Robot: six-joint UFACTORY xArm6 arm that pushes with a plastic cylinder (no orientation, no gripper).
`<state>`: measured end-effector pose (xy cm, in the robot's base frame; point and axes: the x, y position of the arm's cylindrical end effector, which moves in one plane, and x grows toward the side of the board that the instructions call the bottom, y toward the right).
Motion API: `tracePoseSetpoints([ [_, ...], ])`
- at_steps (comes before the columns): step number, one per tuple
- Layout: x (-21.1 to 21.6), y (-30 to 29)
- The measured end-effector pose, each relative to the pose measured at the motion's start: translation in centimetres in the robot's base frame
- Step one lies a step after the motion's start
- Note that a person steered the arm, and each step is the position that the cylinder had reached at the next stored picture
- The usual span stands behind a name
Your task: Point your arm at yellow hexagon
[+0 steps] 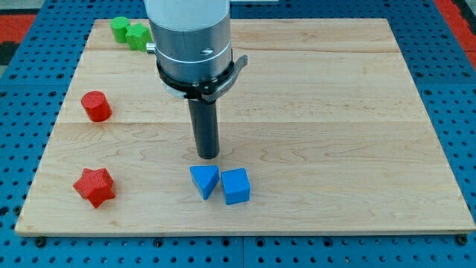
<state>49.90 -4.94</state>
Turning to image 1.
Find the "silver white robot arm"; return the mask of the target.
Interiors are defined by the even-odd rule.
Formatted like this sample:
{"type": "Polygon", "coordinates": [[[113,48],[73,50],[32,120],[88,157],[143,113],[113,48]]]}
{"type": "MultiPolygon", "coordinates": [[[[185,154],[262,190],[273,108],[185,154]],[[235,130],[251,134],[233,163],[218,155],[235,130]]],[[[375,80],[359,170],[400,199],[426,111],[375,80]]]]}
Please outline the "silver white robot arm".
{"type": "Polygon", "coordinates": [[[233,56],[229,0],[145,0],[159,76],[170,94],[221,81],[233,56]]]}

